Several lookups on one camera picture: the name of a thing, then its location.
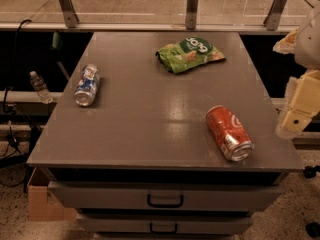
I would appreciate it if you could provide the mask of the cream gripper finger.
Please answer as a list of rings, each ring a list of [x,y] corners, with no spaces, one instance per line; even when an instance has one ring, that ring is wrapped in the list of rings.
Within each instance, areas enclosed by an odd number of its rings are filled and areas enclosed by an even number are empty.
[[[282,139],[293,139],[299,136],[311,121],[311,114],[284,107],[279,114],[275,133]]]

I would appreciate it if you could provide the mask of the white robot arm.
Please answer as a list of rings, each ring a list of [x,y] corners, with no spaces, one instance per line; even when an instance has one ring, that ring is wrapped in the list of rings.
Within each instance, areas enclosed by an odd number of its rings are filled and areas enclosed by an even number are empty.
[[[293,54],[306,68],[299,78],[290,77],[276,134],[283,139],[299,136],[320,112],[320,5],[317,4],[301,25],[278,41],[273,50]]]

